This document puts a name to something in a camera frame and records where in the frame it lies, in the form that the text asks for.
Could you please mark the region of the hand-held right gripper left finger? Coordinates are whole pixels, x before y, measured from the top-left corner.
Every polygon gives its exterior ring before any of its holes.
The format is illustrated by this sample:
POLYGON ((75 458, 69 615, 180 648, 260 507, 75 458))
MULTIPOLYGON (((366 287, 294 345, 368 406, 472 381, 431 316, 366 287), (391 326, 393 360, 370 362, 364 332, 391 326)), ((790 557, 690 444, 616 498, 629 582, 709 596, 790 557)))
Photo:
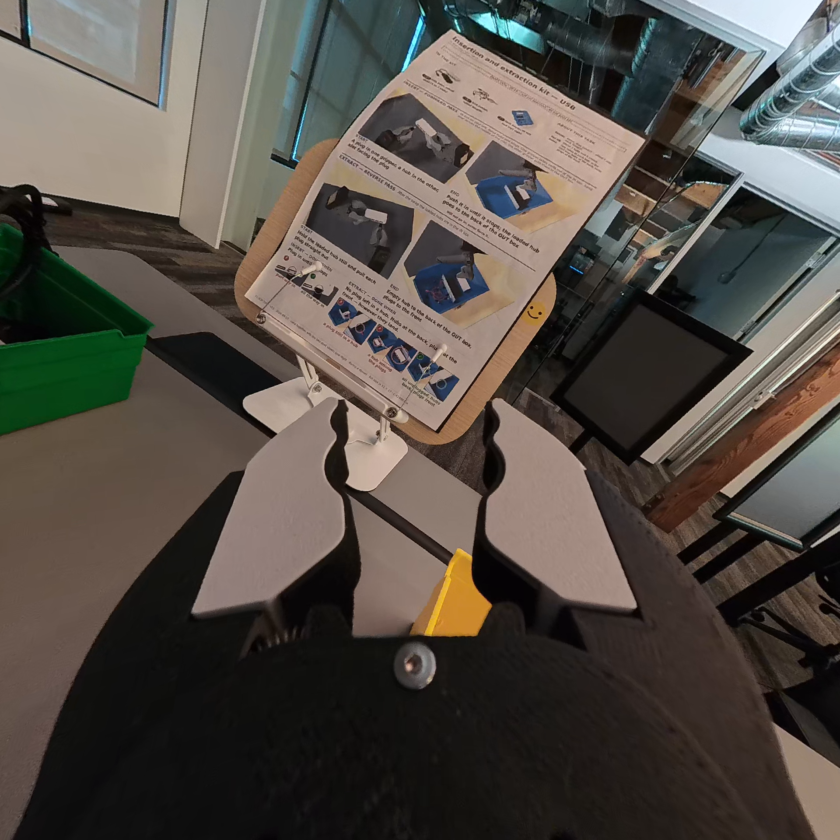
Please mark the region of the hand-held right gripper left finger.
POLYGON ((248 462, 192 607, 195 618, 267 612, 354 619, 361 551, 346 490, 348 406, 330 397, 248 462))

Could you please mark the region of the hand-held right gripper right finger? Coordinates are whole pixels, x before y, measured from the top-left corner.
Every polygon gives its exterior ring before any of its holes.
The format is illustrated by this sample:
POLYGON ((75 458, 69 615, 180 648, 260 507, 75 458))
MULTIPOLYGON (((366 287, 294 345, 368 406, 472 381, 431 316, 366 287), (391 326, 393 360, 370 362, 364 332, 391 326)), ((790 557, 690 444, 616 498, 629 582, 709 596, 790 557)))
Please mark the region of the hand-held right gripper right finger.
POLYGON ((585 468, 550 432, 501 399, 485 411, 486 494, 472 574, 493 604, 525 617, 568 607, 632 614, 637 602, 585 468))

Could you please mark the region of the printed instruction sheet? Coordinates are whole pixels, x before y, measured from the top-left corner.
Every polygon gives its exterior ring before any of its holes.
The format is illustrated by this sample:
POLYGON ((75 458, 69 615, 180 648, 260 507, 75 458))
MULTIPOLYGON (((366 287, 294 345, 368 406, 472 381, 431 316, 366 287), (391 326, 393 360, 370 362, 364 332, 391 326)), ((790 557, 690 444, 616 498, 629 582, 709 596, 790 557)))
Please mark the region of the printed instruction sheet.
POLYGON ((328 153, 246 297, 437 432, 644 144, 450 30, 328 153))

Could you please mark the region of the black framed monitor on pole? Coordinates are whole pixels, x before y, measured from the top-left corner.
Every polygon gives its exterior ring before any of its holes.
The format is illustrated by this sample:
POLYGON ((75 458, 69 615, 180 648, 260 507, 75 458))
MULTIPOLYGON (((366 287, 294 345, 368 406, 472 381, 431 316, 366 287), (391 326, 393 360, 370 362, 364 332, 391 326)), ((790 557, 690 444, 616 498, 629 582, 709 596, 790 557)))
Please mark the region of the black framed monitor on pole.
POLYGON ((635 288, 550 400, 582 427, 574 453, 593 438, 631 465, 751 354, 635 288))

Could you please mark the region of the silver metal air duct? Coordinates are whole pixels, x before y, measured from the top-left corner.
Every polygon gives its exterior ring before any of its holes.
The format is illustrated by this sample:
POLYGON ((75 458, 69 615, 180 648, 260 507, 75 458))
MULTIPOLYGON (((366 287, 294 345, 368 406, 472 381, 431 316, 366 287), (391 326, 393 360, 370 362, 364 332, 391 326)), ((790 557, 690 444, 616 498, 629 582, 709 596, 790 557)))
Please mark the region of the silver metal air duct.
POLYGON ((834 88, 839 76, 838 27, 829 29, 803 57, 753 102, 739 122, 752 144, 836 154, 838 116, 803 114, 802 108, 834 88))

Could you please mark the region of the green plastic bin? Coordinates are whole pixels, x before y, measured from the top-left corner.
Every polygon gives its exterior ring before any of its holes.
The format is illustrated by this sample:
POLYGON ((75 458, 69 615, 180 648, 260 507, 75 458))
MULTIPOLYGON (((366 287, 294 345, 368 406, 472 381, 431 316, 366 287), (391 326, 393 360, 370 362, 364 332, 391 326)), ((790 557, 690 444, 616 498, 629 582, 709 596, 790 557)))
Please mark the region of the green plastic bin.
POLYGON ((1 433, 126 400, 153 323, 74 266, 43 252, 2 318, 43 339, 1 349, 1 433))

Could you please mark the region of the yellow plastic bin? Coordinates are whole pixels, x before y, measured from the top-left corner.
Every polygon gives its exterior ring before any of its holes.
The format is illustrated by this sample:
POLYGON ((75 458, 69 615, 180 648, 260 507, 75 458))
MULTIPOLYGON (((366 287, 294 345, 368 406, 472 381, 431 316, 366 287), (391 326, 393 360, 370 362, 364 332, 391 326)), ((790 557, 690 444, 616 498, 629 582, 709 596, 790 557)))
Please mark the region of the yellow plastic bin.
POLYGON ((455 552, 414 622, 412 636, 474 637, 480 632, 491 603, 474 583, 472 562, 466 551, 455 552))

